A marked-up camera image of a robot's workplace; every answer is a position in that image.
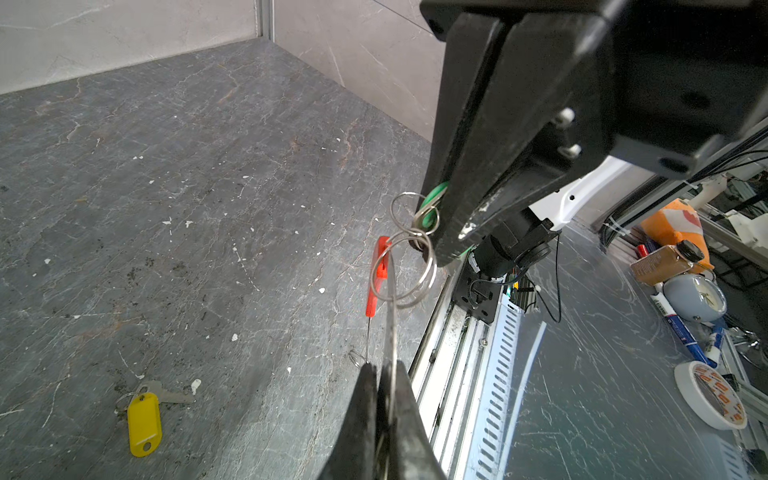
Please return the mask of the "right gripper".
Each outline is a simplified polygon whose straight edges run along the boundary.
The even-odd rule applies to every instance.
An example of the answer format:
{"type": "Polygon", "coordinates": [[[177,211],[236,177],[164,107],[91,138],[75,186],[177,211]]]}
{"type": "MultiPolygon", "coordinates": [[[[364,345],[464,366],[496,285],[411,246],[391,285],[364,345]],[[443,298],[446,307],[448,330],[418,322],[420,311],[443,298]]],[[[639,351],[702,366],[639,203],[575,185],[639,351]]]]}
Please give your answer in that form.
{"type": "Polygon", "coordinates": [[[425,1],[420,10],[444,44],[462,12],[510,18],[509,88],[470,140],[489,189],[456,204],[448,186],[433,236],[442,266],[607,156],[684,177],[767,113],[763,1],[425,1]]]}

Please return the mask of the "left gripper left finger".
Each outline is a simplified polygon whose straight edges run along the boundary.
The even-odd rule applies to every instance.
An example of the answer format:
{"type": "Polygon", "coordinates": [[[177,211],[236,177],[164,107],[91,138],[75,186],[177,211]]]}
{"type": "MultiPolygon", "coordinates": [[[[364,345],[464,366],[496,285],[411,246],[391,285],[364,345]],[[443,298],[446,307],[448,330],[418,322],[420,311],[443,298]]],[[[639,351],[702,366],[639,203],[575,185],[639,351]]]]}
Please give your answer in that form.
{"type": "Polygon", "coordinates": [[[373,479],[377,429],[376,368],[359,372],[336,443],[318,479],[373,479]]]}

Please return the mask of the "metal keyring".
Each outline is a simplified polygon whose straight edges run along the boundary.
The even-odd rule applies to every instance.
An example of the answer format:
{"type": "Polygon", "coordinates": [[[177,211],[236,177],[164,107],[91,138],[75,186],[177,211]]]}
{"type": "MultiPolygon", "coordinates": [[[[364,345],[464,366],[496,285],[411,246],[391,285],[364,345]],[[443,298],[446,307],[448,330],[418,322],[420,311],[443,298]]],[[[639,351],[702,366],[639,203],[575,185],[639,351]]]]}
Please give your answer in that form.
{"type": "MultiPolygon", "coordinates": [[[[334,393],[337,410],[346,408],[351,398],[355,379],[364,362],[367,345],[367,320],[364,317],[367,277],[371,263],[371,250],[376,239],[382,235],[396,234],[397,226],[389,214],[389,204],[395,194],[369,194],[350,196],[342,199],[334,210],[336,240],[334,240],[334,263],[336,268],[331,279],[335,284],[333,301],[329,300],[329,309],[334,314],[334,332],[340,340],[336,345],[334,393]]],[[[407,242],[394,248],[395,273],[398,294],[418,283],[425,261],[407,242]]],[[[436,303],[436,289],[426,294],[420,304],[401,311],[398,315],[398,355],[406,366],[413,362],[418,347],[425,335],[429,317],[436,303]]],[[[370,355],[375,361],[381,360],[384,332],[384,320],[379,318],[372,325],[370,355]]]]}

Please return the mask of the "green tagged key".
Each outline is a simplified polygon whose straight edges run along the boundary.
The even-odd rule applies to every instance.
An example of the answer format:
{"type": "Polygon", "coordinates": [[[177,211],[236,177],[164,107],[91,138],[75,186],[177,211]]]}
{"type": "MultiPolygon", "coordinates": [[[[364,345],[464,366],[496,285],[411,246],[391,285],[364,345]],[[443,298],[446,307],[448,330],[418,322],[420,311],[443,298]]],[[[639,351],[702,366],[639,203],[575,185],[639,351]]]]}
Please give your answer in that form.
{"type": "Polygon", "coordinates": [[[425,232],[432,231],[438,224],[438,205],[444,196],[449,182],[443,182],[434,187],[423,199],[423,202],[417,210],[413,225],[425,232]]]}

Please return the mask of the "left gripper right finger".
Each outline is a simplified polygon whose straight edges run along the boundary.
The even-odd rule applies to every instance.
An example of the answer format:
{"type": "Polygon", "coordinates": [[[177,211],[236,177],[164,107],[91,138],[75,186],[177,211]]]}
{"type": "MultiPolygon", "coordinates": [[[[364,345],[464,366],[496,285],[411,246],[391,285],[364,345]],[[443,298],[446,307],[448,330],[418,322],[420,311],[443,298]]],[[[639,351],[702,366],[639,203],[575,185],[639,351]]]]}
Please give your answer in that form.
{"type": "Polygon", "coordinates": [[[377,394],[377,478],[445,479],[402,361],[386,365],[377,394]]]}

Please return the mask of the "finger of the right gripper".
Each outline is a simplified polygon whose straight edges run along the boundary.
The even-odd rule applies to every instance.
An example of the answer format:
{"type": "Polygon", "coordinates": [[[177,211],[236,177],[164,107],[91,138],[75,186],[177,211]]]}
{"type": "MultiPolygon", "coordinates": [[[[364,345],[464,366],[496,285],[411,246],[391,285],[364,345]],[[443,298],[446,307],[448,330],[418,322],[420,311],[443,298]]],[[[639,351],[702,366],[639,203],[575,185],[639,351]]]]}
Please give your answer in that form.
{"type": "Polygon", "coordinates": [[[509,88],[505,51],[510,18],[499,11],[465,11],[448,28],[432,150],[424,185],[449,183],[456,204],[477,204],[492,174],[486,161],[472,159],[474,130],[484,131],[483,112],[502,103],[509,88]]]}

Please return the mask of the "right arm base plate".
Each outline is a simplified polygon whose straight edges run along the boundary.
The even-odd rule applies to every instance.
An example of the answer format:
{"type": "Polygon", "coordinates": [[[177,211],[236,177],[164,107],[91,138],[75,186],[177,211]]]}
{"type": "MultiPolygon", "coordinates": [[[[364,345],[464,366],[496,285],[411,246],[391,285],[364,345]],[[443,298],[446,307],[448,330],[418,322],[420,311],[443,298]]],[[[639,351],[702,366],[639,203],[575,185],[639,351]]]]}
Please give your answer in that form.
{"type": "Polygon", "coordinates": [[[452,302],[475,320],[491,325],[496,320],[504,288],[501,280],[485,278],[465,263],[453,289],[452,302]]]}

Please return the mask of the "yellow tagged key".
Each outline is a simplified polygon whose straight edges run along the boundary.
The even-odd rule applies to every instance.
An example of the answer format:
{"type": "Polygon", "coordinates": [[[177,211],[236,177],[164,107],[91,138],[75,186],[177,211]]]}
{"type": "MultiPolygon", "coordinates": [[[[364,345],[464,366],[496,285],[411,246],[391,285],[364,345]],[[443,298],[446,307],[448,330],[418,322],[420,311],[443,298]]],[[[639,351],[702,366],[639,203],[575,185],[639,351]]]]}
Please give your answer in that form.
{"type": "Polygon", "coordinates": [[[192,404],[197,384],[168,390],[159,380],[145,379],[117,401],[116,412],[127,422],[130,454],[145,458],[155,452],[163,439],[161,407],[164,404],[192,404]]]}

